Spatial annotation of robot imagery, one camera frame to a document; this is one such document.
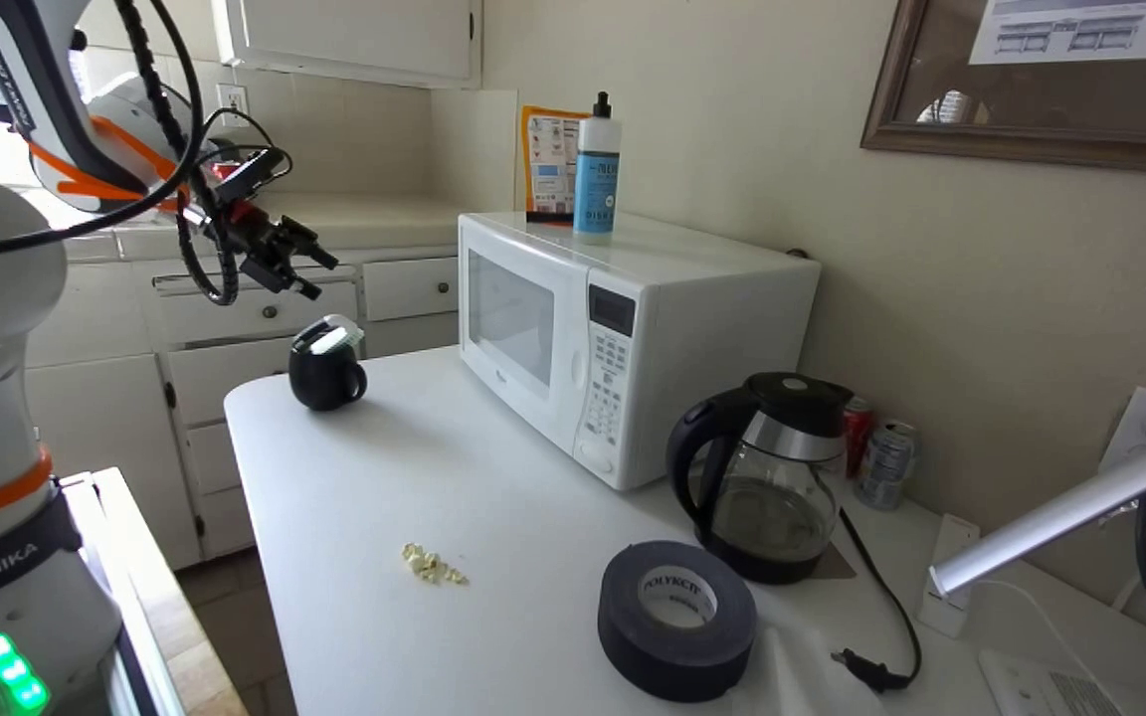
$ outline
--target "green light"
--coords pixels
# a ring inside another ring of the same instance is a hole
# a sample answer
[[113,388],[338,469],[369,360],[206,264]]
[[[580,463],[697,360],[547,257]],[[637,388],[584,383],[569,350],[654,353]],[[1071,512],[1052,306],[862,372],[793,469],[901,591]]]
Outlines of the green light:
[[41,677],[31,677],[29,659],[15,644],[0,634],[0,685],[15,701],[15,716],[36,716],[51,704],[51,691]]

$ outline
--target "floor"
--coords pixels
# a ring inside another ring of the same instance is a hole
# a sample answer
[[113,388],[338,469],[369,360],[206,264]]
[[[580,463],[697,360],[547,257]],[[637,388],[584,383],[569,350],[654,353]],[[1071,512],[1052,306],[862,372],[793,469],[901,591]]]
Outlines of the floor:
[[252,716],[295,716],[277,630],[269,620],[260,553],[236,553],[178,574],[231,685]]

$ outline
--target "blue bottle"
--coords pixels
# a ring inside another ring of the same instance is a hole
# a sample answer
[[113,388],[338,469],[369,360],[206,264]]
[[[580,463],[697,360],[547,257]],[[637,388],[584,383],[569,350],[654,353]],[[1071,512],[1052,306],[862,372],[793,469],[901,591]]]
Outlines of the blue bottle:
[[621,124],[613,124],[609,93],[601,93],[593,115],[577,124],[572,234],[613,234],[618,158]]

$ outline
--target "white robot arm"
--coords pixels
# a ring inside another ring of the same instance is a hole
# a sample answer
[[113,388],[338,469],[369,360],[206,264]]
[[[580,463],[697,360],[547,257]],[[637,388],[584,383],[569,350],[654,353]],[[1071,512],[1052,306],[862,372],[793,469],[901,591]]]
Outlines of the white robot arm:
[[[169,208],[185,264],[210,302],[236,299],[239,269],[267,289],[315,299],[291,253],[336,268],[305,227],[275,221],[253,208],[253,187],[287,158],[269,138],[253,155],[206,146],[196,70],[159,0],[153,5],[178,45],[190,102],[154,81],[134,0],[114,5],[141,81],[85,102],[68,50],[78,45],[76,20],[89,0],[0,0],[0,97],[8,102],[0,120],[8,115],[29,144],[41,181],[94,213],[85,227],[47,229],[19,196],[0,187],[0,713],[89,713],[118,635],[118,611],[78,553],[78,534],[51,485],[51,459],[23,407],[23,341],[62,289],[61,244]],[[199,268],[190,234],[215,244],[218,286]]]

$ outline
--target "picture frame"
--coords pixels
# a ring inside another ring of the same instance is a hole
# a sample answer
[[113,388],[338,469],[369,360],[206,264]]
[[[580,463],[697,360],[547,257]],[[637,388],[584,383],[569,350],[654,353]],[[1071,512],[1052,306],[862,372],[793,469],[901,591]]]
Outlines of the picture frame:
[[990,34],[983,20],[995,6],[986,5],[1004,0],[894,5],[858,144],[869,150],[1146,172],[1146,54],[971,62],[975,40]]

